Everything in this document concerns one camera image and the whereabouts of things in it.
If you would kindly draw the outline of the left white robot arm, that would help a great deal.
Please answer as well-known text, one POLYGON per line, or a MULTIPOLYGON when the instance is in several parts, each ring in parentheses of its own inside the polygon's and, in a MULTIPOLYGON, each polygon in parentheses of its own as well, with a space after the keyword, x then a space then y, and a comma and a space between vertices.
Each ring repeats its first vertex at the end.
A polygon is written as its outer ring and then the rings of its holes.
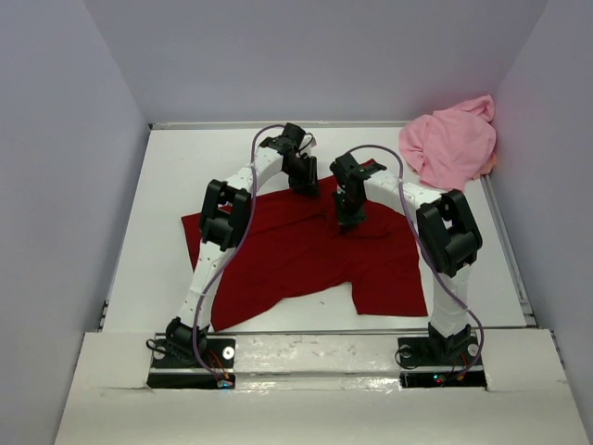
POLYGON ((191 283, 181 308, 165 331, 167 344, 183 365, 204 362, 208 355, 208 330, 212 307, 225 269, 246 241, 260 188, 283 173, 288 185, 305 196, 319 194, 316 145, 312 133, 294 123, 273 124, 259 130, 252 140, 247 165, 224 180, 208 183, 200 212, 199 253, 191 283))

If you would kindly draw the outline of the red t shirt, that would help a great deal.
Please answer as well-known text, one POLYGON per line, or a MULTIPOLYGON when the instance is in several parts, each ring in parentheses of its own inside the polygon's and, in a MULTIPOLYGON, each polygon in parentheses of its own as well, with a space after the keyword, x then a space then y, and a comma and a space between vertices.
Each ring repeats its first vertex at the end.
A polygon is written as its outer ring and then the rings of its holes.
POLYGON ((368 201, 362 223, 347 231, 334 207, 337 181, 320 194, 290 190, 257 198, 255 218, 236 256, 202 241, 204 216, 181 218, 196 278, 177 319, 186 327, 221 331, 272 309, 285 299, 350 284, 359 315, 425 317, 419 255, 405 216, 368 201))

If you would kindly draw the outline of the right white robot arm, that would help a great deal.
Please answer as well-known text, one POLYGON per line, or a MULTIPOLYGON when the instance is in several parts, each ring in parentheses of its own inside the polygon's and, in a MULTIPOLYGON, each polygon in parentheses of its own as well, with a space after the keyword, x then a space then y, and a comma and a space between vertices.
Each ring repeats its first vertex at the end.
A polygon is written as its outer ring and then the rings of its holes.
POLYGON ((401 366, 452 365, 468 372, 484 343, 483 337, 472 334, 471 326, 480 321, 467 303, 469 274, 483 238, 465 195, 407 183, 401 172, 389 172, 374 160, 361 164, 349 153, 336 158, 330 170, 337 181, 334 203, 340 226, 362 223, 368 202, 403 215, 433 274, 428 333, 400 345, 401 366))

